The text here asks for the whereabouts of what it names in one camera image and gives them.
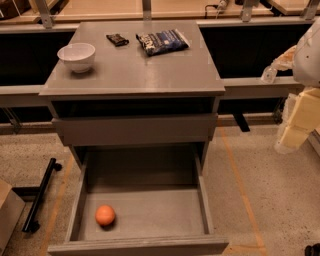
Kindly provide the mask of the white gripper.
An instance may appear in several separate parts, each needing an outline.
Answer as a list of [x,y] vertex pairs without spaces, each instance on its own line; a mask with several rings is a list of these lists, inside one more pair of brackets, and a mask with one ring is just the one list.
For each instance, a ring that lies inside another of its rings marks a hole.
[[290,47],[273,60],[271,68],[286,71],[293,68],[294,80],[305,88],[298,95],[289,94],[285,101],[275,150],[280,154],[300,148],[310,133],[320,126],[320,18]]

